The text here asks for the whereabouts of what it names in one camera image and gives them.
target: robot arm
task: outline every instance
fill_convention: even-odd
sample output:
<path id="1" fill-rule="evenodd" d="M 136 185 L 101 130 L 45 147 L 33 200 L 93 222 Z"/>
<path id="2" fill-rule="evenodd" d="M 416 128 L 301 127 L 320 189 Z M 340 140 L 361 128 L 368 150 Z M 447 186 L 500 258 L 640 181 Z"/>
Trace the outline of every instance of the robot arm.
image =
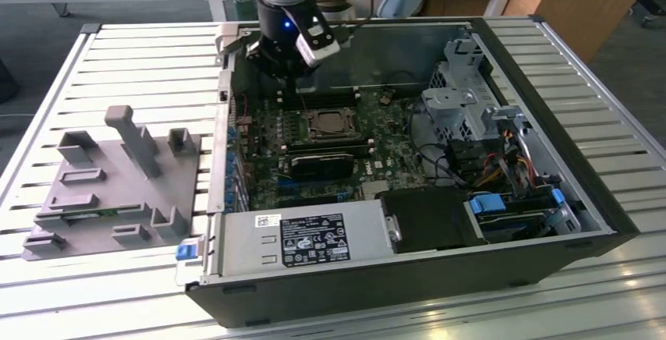
<path id="1" fill-rule="evenodd" d="M 364 15 L 408 16 L 422 0 L 327 0 L 357 8 Z M 333 30 L 317 0 L 257 0 L 261 37 L 251 45 L 248 59 L 268 76 L 288 84 L 308 75 L 319 63 L 340 51 Z"/>

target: blue plastic clip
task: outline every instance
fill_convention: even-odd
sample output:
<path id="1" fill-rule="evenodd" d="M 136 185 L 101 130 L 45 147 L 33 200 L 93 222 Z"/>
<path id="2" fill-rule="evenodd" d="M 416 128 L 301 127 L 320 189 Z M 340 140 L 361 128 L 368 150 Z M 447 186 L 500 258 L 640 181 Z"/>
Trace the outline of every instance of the blue plastic clip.
<path id="1" fill-rule="evenodd" d="M 507 210 L 507 206 L 503 204 L 502 196 L 496 193 L 478 195 L 471 199 L 470 206 L 475 214 Z"/>
<path id="2" fill-rule="evenodd" d="M 233 127 L 229 127 L 227 129 L 227 140 L 236 140 L 236 137 L 239 134 L 236 133 L 236 129 Z"/>
<path id="3" fill-rule="evenodd" d="M 227 205 L 233 205 L 233 200 L 236 199 L 236 196 L 233 195 L 233 192 L 227 192 L 224 194 L 224 203 Z"/>
<path id="4" fill-rule="evenodd" d="M 555 198 L 555 201 L 558 201 L 558 204 L 563 204 L 566 201 L 566 198 L 564 198 L 564 194 L 562 193 L 562 191 L 559 189 L 554 189 L 551 191 L 551 193 L 552 193 L 552 197 Z"/>
<path id="5" fill-rule="evenodd" d="M 176 248 L 176 260 L 193 260 L 196 258 L 196 244 L 179 245 Z"/>

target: metal slats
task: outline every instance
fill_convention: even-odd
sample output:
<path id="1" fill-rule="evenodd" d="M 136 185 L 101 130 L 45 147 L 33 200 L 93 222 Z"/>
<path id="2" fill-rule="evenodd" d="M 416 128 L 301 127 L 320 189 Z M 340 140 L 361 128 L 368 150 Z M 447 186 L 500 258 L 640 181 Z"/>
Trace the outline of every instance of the metal slats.
<path id="1" fill-rule="evenodd" d="M 52 146 L 64 130 L 91 125 L 85 130 L 96 140 L 119 138 L 97 120 L 107 105 L 129 103 L 153 136 L 164 136 L 175 126 L 187 127 L 192 133 L 205 134 L 204 151 L 212 148 L 215 114 L 209 110 L 219 69 L 197 66 L 201 58 L 215 55 L 215 25 L 104 26 L 85 61 L 64 84 L 37 148 L 20 171 L 18 185 L 25 187 L 16 188 L 0 205 L 0 317 L 8 315 L 0 319 L 0 333 L 20 334 L 29 328 L 29 336 L 41 338 L 120 336 L 160 340 L 344 335 L 400 339 L 642 338 L 662 334 L 652 330 L 660 328 L 654 319 L 666 316 L 663 159 L 603 94 L 578 75 L 570 58 L 559 53 L 538 25 L 523 18 L 487 21 L 623 208 L 647 233 L 602 257 L 578 261 L 538 285 L 451 297 L 428 306 L 415 303 L 316 319 L 309 324 L 241 331 L 219 327 L 180 293 L 181 288 L 173 284 L 172 248 L 30 263 L 17 259 L 36 209 L 16 206 L 38 206 L 42 201 L 48 186 L 30 185 L 52 179 L 57 170 L 52 164 L 60 160 Z M 123 64 L 125 60 L 133 67 Z M 498 85 L 512 100 L 506 84 L 499 80 Z M 204 153 L 196 211 L 205 210 L 209 164 L 211 155 Z M 204 232 L 205 219 L 204 215 L 195 216 L 195 234 Z"/>

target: metal bracket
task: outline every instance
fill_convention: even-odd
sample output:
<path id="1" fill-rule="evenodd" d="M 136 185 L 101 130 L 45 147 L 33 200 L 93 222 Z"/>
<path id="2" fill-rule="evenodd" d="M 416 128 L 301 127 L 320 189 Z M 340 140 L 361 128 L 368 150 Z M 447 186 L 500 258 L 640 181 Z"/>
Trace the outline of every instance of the metal bracket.
<path id="1" fill-rule="evenodd" d="M 236 23 L 220 24 L 220 32 L 215 35 L 215 47 L 217 48 L 215 64 L 221 64 L 224 56 L 243 47 L 240 28 Z"/>

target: warning label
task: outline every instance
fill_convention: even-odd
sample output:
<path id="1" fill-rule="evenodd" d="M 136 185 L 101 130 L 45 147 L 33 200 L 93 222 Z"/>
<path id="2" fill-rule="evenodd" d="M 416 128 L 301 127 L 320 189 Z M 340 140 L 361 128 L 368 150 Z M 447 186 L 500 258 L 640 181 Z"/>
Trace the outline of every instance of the warning label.
<path id="1" fill-rule="evenodd" d="M 348 260 L 341 214 L 280 220 L 281 263 L 287 267 Z"/>

